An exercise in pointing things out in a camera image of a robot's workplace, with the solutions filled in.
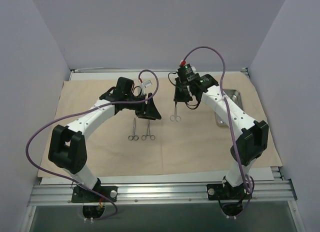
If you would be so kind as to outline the steel instrument tray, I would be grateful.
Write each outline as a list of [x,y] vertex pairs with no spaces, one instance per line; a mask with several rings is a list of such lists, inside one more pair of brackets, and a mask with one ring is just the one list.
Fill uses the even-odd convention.
[[[224,89],[225,94],[242,110],[244,109],[242,103],[242,97],[238,90],[236,89]],[[217,113],[215,113],[215,121],[218,127],[227,127],[225,122],[219,117]]]

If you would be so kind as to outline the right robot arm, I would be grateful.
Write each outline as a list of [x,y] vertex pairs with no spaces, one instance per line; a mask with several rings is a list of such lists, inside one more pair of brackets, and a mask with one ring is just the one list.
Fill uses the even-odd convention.
[[267,149],[269,126],[244,112],[211,75],[200,76],[185,61],[176,73],[174,101],[188,103],[195,98],[198,104],[209,106],[230,129],[234,163],[223,178],[222,192],[232,199],[240,193],[240,185],[246,184],[254,162]]

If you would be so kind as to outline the steel surgical forceps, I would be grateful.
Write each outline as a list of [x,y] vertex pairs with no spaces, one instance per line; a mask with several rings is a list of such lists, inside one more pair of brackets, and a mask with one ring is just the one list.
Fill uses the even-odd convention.
[[154,141],[156,139],[156,136],[151,133],[151,122],[150,120],[147,121],[147,127],[146,127],[146,132],[141,136],[141,140],[145,141],[147,138],[150,140]]

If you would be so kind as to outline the steel surgical scissors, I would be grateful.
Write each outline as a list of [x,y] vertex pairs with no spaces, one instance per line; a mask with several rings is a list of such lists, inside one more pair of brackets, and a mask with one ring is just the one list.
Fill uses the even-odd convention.
[[132,133],[131,135],[128,136],[129,141],[137,141],[139,139],[139,136],[136,134],[136,125],[137,125],[137,120],[136,118],[134,118],[132,122]]

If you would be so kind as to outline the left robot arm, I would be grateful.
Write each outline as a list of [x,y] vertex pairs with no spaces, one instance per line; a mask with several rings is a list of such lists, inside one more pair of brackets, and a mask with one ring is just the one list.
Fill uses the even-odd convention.
[[89,113],[66,126],[57,125],[52,130],[48,159],[65,170],[77,183],[84,185],[83,196],[90,202],[100,198],[98,178],[87,166],[86,140],[106,120],[123,109],[133,110],[140,119],[160,120],[153,93],[146,93],[150,80],[140,81],[138,94],[134,94],[134,81],[119,77],[116,86],[103,93],[90,108]]

